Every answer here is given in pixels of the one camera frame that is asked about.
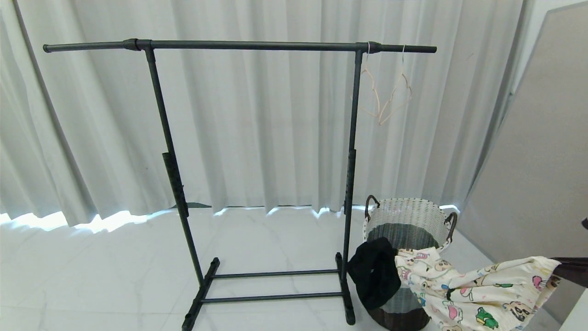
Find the curtain fold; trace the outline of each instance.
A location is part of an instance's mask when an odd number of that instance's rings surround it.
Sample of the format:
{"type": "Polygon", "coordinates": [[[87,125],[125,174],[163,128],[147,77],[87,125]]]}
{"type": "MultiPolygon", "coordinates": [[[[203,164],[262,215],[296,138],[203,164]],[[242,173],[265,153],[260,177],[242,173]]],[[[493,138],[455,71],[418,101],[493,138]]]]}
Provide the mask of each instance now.
{"type": "MultiPolygon", "coordinates": [[[[459,206],[493,129],[521,8],[514,0],[18,5],[32,54],[17,12],[5,9],[14,9],[12,2],[5,1],[2,22],[10,27],[2,39],[2,66],[11,69],[2,70],[2,129],[10,128],[1,132],[0,206],[11,217],[63,210],[70,225],[89,222],[92,213],[146,214],[173,205],[161,160],[166,147],[142,53],[45,54],[43,44],[150,38],[435,45],[436,54],[364,56],[382,104],[401,70],[413,96],[402,106],[409,94],[399,86],[388,108],[398,109],[383,125],[360,111],[354,203],[374,194],[459,206]],[[42,80],[34,77],[34,65],[42,80]],[[15,131],[25,117],[28,126],[15,131]]],[[[353,54],[156,50],[156,56],[187,201],[215,211],[340,209],[353,54]]],[[[377,111],[367,74],[359,104],[377,111]]]]}

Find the white patterned cloth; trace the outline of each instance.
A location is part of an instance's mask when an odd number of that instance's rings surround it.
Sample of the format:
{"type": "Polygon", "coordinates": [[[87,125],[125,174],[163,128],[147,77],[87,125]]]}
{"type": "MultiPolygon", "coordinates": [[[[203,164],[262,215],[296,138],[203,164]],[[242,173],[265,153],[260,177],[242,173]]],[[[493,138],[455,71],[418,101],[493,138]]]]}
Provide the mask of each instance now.
{"type": "Polygon", "coordinates": [[[502,262],[465,274],[432,247],[399,250],[401,281],[443,331],[522,330],[551,296],[560,264],[542,256],[502,262]]]}

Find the woven basket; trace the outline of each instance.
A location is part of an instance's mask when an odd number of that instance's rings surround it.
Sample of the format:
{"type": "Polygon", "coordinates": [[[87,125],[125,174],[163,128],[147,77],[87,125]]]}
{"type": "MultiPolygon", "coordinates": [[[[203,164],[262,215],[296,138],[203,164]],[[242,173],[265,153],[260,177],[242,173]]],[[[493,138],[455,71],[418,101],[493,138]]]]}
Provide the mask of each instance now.
{"type": "MultiPolygon", "coordinates": [[[[366,201],[363,240],[386,237],[396,249],[425,249],[437,247],[443,251],[452,241],[457,214],[449,217],[435,203],[416,198],[377,201],[369,196],[366,201]],[[368,212],[370,199],[376,207],[368,212]]],[[[398,292],[382,307],[368,311],[372,319],[391,331],[423,329],[430,317],[422,309],[416,296],[402,284],[398,292]]]]}

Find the black metal clothes rack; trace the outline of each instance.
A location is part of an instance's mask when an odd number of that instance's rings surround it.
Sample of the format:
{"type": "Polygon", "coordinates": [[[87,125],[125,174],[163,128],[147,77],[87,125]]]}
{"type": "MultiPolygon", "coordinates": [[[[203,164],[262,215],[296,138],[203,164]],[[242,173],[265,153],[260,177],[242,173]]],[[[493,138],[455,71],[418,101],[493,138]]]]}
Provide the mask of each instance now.
{"type": "Polygon", "coordinates": [[[326,43],[326,42],[248,42],[248,41],[171,41],[171,40],[150,40],[150,39],[127,39],[124,41],[114,42],[89,42],[81,44],[61,44],[61,45],[43,45],[43,50],[47,53],[62,51],[84,51],[91,49],[128,49],[131,51],[144,51],[151,73],[153,90],[157,102],[159,116],[163,127],[163,134],[168,151],[163,153],[163,162],[168,172],[169,183],[172,187],[173,196],[176,201],[180,221],[183,231],[188,242],[188,249],[192,258],[192,263],[196,271],[200,288],[192,302],[188,314],[186,314],[182,331],[190,331],[194,327],[194,322],[202,305],[205,303],[224,303],[224,302],[249,302],[260,300],[281,300],[281,299],[308,299],[317,297],[342,297],[343,307],[345,309],[345,319],[349,325],[355,324],[355,313],[351,302],[351,296],[347,284],[347,262],[349,260],[349,232],[351,227],[351,207],[353,201],[353,181],[355,177],[355,132],[358,118],[358,98],[359,98],[359,78],[361,75],[361,65],[364,53],[378,52],[407,52],[407,53],[435,53],[436,47],[433,46],[411,46],[411,45],[383,45],[377,42],[355,42],[355,43],[326,43]],[[169,128],[168,116],[163,103],[163,94],[159,83],[157,66],[155,65],[154,50],[163,49],[249,49],[263,51],[336,51],[336,52],[354,52],[355,53],[355,75],[353,77],[353,98],[351,106],[351,125],[349,129],[349,156],[347,167],[347,183],[345,187],[345,234],[343,238],[343,255],[335,254],[336,269],[324,270],[300,270],[285,272],[261,272],[261,273],[238,273],[238,274],[216,274],[220,265],[217,257],[212,259],[208,272],[202,274],[196,247],[190,226],[188,224],[188,205],[186,203],[182,179],[178,168],[176,153],[173,148],[172,135],[169,128]],[[221,297],[207,298],[206,294],[215,279],[231,278],[248,278],[248,277],[271,277],[271,276],[298,276],[307,274],[337,274],[339,276],[340,292],[325,293],[300,293],[300,294],[282,294],[271,296],[249,296],[249,297],[221,297]]]}

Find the tile floor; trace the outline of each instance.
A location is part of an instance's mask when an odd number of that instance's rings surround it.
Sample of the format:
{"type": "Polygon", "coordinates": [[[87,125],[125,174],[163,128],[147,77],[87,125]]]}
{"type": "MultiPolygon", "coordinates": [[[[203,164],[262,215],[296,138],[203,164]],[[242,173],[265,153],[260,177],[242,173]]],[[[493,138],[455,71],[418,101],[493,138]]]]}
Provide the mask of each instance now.
{"type": "MultiPolygon", "coordinates": [[[[343,243],[340,213],[308,208],[191,209],[204,272],[335,268],[343,243]]],[[[363,211],[353,211],[350,254],[362,240],[363,211]]],[[[175,211],[112,232],[58,227],[0,227],[0,330],[180,331],[198,285],[175,211]]],[[[491,262],[459,233],[448,260],[460,270],[491,262]]],[[[194,330],[382,330],[349,280],[357,324],[348,326],[340,298],[209,304],[194,330]]],[[[217,280],[208,297],[339,291],[336,275],[217,280]]],[[[555,331],[545,312],[528,330],[555,331]]],[[[426,330],[436,330],[428,325],[426,330]]]]}

